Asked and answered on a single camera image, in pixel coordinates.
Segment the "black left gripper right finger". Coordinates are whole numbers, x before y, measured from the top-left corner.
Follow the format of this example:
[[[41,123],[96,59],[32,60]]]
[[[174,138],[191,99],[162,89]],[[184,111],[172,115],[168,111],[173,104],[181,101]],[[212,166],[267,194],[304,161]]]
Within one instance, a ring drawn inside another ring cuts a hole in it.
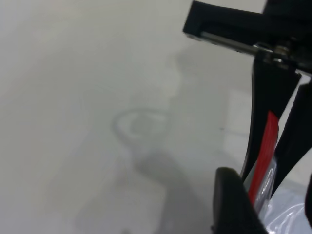
[[[312,175],[310,175],[310,180],[306,190],[305,216],[307,218],[310,228],[312,228]]]

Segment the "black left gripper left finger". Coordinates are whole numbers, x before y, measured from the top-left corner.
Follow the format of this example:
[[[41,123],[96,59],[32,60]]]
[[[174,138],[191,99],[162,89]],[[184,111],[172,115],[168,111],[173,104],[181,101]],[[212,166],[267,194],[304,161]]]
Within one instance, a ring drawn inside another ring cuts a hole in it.
[[[263,234],[258,218],[239,174],[220,167],[215,172],[213,196],[214,234]]]

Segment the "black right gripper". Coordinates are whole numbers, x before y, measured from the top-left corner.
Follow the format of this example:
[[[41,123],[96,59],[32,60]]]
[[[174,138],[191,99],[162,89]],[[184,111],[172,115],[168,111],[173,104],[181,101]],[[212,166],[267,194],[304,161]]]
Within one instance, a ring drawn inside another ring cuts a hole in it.
[[[290,65],[278,65],[264,50],[285,49],[283,61],[312,72],[312,2],[269,0],[262,13],[193,1],[183,32],[194,39],[256,55],[252,69],[252,113],[247,152],[241,171],[246,178],[260,152],[269,111],[280,119],[301,75]]]

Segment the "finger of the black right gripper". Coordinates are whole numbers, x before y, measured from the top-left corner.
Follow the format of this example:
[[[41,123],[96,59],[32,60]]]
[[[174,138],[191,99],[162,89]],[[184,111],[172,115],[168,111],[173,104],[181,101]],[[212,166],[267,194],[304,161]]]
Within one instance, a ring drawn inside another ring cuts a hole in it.
[[[312,84],[299,86],[281,138],[275,149],[277,171],[272,193],[312,147]]]

